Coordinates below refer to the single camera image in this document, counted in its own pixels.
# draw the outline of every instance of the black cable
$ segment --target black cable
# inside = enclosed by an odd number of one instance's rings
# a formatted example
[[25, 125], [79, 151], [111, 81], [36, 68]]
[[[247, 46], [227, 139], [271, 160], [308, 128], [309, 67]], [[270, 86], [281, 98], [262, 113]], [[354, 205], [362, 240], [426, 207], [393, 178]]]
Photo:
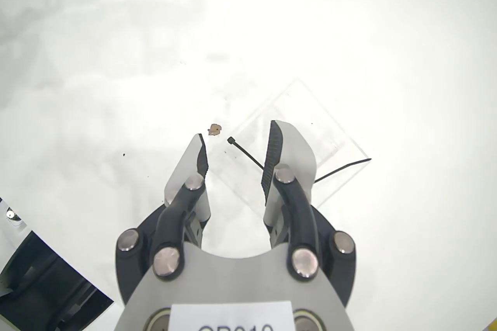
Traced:
[[371, 158], [368, 158], [368, 159], [358, 160], [358, 161], [352, 162], [352, 163], [347, 163], [345, 166], [342, 166], [341, 168], [337, 168], [337, 169], [333, 170], [333, 172], [329, 172], [327, 175], [324, 175], [324, 176], [321, 176], [320, 178], [317, 178], [316, 180], [314, 180], [314, 183], [320, 182], [321, 180], [323, 180], [331, 175], [334, 175], [336, 172], [339, 172], [340, 170], [348, 168], [349, 166], [360, 165], [361, 163], [369, 162], [370, 160], [371, 160]]
[[230, 137], [228, 138], [228, 143], [229, 143], [230, 145], [235, 145], [237, 148], [239, 148], [239, 150], [241, 150], [243, 153], [245, 153], [245, 155], [247, 155], [247, 156], [248, 156], [248, 158], [252, 160], [252, 162], [254, 162], [256, 165], [258, 165], [258, 166], [259, 166], [262, 170], [264, 170], [264, 166], [263, 166], [263, 165], [261, 165], [258, 161], [256, 161], [256, 160], [254, 159], [254, 157], [253, 157], [253, 156], [252, 156], [249, 152], [247, 152], [247, 151], [246, 151], [243, 147], [241, 147], [240, 145], [238, 145], [238, 143], [236, 143], [236, 141], [235, 141], [235, 138], [234, 138], [234, 137], [230, 136]]
[[[254, 157], [249, 153], [247, 152], [243, 147], [241, 147], [240, 145], [238, 145], [238, 143], [236, 143], [235, 141], [235, 138], [230, 136], [228, 138], [228, 143], [230, 145], [235, 145], [239, 150], [241, 150], [243, 153], [245, 153], [245, 155], [247, 155], [247, 157], [249, 159], [252, 160], [252, 162], [254, 162], [256, 165], [258, 165], [262, 170], [264, 170], [264, 166], [261, 165], [261, 163], [259, 163], [258, 161], [256, 161], [256, 159], [254, 159]], [[324, 175], [324, 176], [321, 176], [320, 178], [314, 180], [314, 183], [317, 183], [317, 182], [320, 182], [321, 180], [331, 176], [331, 175], [334, 175], [336, 172], [339, 172], [340, 170], [343, 170], [345, 168], [348, 168], [349, 166], [354, 166], [354, 165], [360, 165], [361, 163], [365, 163], [365, 162], [369, 162], [371, 160], [371, 158], [368, 158], [368, 159], [362, 159], [362, 160], [358, 160], [356, 162], [352, 162], [352, 163], [347, 163], [346, 165], [340, 167], [340, 168], [337, 168], [335, 170], [333, 170], [332, 172], [329, 172], [328, 174]]]

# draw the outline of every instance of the small brown object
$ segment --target small brown object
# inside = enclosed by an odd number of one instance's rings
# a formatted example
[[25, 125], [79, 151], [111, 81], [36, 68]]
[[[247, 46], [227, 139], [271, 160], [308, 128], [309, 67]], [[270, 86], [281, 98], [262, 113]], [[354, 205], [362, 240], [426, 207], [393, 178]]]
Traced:
[[209, 136], [217, 136], [220, 134], [222, 127], [220, 125], [216, 125], [216, 123], [213, 123], [211, 125], [210, 129], [207, 129], [209, 131]]

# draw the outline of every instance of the black machine part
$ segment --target black machine part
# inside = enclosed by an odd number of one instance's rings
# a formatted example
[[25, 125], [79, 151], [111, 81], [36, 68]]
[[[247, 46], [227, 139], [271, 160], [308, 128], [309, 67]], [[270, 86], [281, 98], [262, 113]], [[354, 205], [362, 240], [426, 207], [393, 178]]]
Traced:
[[[190, 143], [181, 159], [184, 168], [177, 167], [170, 179], [175, 195], [128, 230], [132, 242], [126, 232], [119, 237], [116, 271], [126, 308], [116, 330], [140, 329], [156, 310], [172, 304], [278, 300], [316, 313], [324, 329], [352, 329], [344, 306], [355, 277], [355, 244], [310, 205], [316, 162], [300, 133], [288, 123], [271, 122], [262, 186], [272, 250], [241, 260], [200, 249], [208, 218], [199, 219], [196, 211], [199, 199], [207, 198], [207, 157], [201, 137], [194, 140], [200, 144], [192, 150]], [[296, 266], [301, 254], [310, 262], [303, 269]]]

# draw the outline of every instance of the black rubber grip pad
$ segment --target black rubber grip pad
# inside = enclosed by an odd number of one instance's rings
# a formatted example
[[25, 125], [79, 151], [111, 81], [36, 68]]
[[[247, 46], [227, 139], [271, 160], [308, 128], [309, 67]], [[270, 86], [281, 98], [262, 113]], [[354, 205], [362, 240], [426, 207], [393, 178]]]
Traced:
[[264, 161], [264, 170], [262, 172], [261, 185], [264, 190], [266, 202], [268, 201], [269, 188], [273, 178], [273, 170], [280, 162], [281, 151], [283, 149], [283, 134], [278, 124], [272, 120], [269, 128], [268, 150], [266, 160]]

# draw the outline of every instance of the metal screw head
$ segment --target metal screw head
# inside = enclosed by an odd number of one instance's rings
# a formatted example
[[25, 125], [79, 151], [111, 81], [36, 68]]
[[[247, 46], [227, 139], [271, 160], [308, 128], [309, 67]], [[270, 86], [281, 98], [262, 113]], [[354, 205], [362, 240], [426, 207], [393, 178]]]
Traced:
[[204, 177], [200, 173], [195, 173], [186, 179], [185, 186], [188, 190], [198, 190], [204, 183]]
[[276, 179], [282, 183], [291, 183], [295, 180], [295, 175], [289, 168], [279, 168], [276, 170]]
[[312, 251], [302, 248], [292, 253], [292, 266], [299, 276], [311, 278], [318, 272], [319, 262]]
[[147, 331], [167, 331], [169, 329], [169, 316], [171, 310], [164, 308], [152, 315], [146, 327]]
[[324, 331], [319, 317], [307, 310], [293, 312], [296, 331]]
[[333, 240], [340, 253], [350, 254], [355, 249], [355, 244], [352, 237], [350, 237], [346, 232], [343, 231], [335, 232]]
[[138, 242], [138, 231], [135, 229], [126, 230], [117, 239], [117, 248], [121, 251], [132, 250]]
[[7, 216], [7, 219], [12, 221], [21, 221], [21, 218], [10, 207], [7, 209], [5, 216]]
[[297, 317], [295, 319], [295, 331], [320, 331], [320, 328], [310, 318]]
[[179, 251], [176, 247], [164, 247], [154, 255], [154, 272], [165, 277], [173, 274], [179, 266]]

